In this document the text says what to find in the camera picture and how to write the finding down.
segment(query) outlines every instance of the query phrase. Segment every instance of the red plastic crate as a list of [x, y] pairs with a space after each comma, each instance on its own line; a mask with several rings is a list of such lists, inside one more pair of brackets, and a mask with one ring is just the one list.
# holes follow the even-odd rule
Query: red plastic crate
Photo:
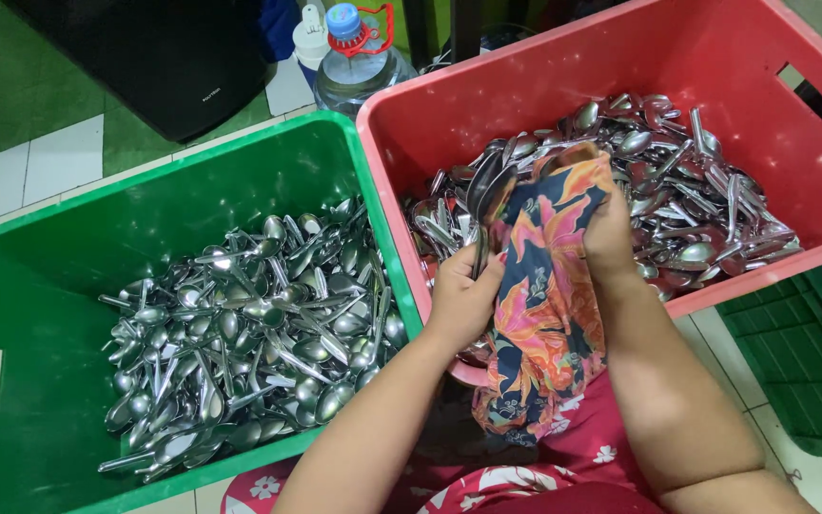
[[589, 98], [626, 90], [667, 94], [688, 125], [699, 105], [725, 157], [807, 249], [672, 300], [672, 316], [822, 264], [822, 119], [776, 76], [788, 63], [822, 94], [822, 39], [780, 0], [634, 0], [377, 93], [357, 128], [421, 319], [430, 295], [397, 198], [421, 194], [491, 138], [553, 127]]

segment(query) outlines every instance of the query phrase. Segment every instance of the towel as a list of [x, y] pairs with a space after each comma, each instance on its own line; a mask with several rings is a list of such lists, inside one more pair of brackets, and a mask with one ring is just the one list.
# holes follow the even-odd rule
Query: towel
[[610, 156], [593, 143], [541, 158], [533, 169], [499, 194], [486, 219], [491, 246], [506, 251], [506, 271], [488, 386], [472, 402], [488, 433], [525, 446], [547, 435], [558, 406], [606, 368], [583, 236], [614, 188]]

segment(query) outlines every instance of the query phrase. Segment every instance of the floral cloth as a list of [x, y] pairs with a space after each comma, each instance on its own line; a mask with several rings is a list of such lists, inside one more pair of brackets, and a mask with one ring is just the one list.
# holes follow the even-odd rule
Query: floral cloth
[[[537, 445], [539, 464], [433, 465], [416, 450], [382, 512], [477, 512], [526, 496], [598, 483], [618, 485], [651, 497], [626, 441], [607, 373], [602, 373], [583, 394], [559, 403], [553, 420], [554, 428]], [[237, 476], [227, 487], [220, 514], [270, 513], [280, 492], [287, 487], [296, 463], [297, 457], [293, 457]], [[332, 473], [338, 472], [337, 464], [333, 464]], [[593, 496], [590, 503], [601, 504], [604, 500]]]
[[502, 191], [508, 199], [500, 197], [488, 213], [506, 272], [488, 386], [478, 388], [472, 405], [485, 430], [525, 446], [554, 430], [559, 406], [606, 367], [583, 235], [614, 188], [609, 156], [592, 143], [539, 159], [534, 170], [532, 180]]

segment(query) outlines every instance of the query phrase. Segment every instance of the pile of spoons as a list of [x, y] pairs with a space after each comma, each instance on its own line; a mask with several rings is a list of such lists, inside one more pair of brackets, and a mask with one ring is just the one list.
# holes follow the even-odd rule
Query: pile of spoons
[[534, 170], [537, 159], [584, 142], [611, 156], [630, 210], [637, 271], [662, 302], [803, 251], [767, 210], [760, 185], [703, 129], [700, 110], [690, 110], [689, 128], [677, 122], [681, 116], [664, 95], [623, 93], [588, 101], [554, 129], [491, 140], [471, 163], [440, 169], [428, 197], [405, 204], [430, 285], [439, 263], [472, 242], [477, 278], [496, 246], [483, 225], [502, 186], [535, 180], [549, 171]]
[[120, 308], [104, 347], [120, 399], [107, 430], [151, 483], [174, 468], [325, 425], [407, 343], [366, 207], [268, 216], [221, 245], [100, 300]]

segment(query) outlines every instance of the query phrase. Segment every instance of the green plastic basket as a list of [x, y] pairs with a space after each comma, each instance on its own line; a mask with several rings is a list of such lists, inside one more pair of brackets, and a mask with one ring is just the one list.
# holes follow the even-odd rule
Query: green plastic basket
[[0, 225], [0, 512], [118, 513], [297, 455], [310, 431], [152, 485], [99, 474], [120, 456], [97, 295], [268, 214], [362, 193], [410, 336], [420, 318], [353, 124], [315, 112]]
[[822, 266], [716, 309], [789, 436], [822, 456]]

